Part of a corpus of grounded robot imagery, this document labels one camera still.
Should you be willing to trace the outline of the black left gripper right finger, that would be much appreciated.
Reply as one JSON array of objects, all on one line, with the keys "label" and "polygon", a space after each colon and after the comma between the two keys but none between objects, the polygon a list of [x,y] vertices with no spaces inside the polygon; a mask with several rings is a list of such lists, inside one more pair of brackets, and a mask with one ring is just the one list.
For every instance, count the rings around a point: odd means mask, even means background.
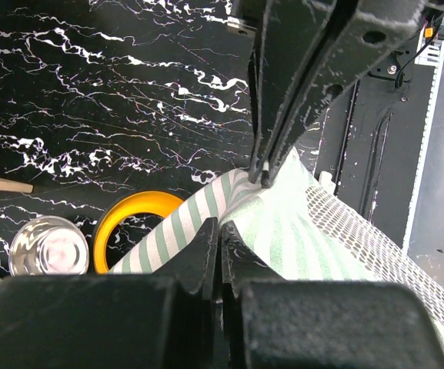
[{"label": "black left gripper right finger", "polygon": [[233,368],[444,368],[426,309],[399,284],[287,281],[220,233],[223,319]]}]

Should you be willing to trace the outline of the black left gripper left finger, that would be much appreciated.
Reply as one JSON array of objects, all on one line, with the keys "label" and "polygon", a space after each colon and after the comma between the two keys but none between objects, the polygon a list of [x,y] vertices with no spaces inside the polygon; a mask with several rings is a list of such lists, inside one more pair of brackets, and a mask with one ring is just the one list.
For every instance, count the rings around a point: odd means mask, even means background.
[{"label": "black left gripper left finger", "polygon": [[219,224],[151,274],[6,278],[0,368],[209,368]]}]

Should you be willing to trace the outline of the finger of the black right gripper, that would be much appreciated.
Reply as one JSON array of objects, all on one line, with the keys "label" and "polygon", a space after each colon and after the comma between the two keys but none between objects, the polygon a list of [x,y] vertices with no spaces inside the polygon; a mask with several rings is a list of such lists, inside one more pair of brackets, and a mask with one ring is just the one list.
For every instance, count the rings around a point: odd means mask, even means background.
[{"label": "finger of the black right gripper", "polygon": [[423,1],[336,1],[277,137],[271,165],[260,174],[270,188],[290,148],[343,92],[412,36]]},{"label": "finger of the black right gripper", "polygon": [[273,156],[295,90],[336,8],[336,1],[268,1],[252,58],[255,140],[249,180]]}]

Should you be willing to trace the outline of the green striped pet tent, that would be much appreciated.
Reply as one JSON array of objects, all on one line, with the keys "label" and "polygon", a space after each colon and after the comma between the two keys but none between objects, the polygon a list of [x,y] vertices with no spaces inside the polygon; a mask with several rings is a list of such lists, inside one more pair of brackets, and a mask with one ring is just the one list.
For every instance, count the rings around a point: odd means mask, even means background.
[{"label": "green striped pet tent", "polygon": [[241,169],[217,177],[161,221],[111,272],[158,270],[208,218],[233,222],[244,243],[287,280],[405,285],[425,305],[444,350],[444,288],[378,228],[328,193],[296,151],[268,189],[251,183]]}]

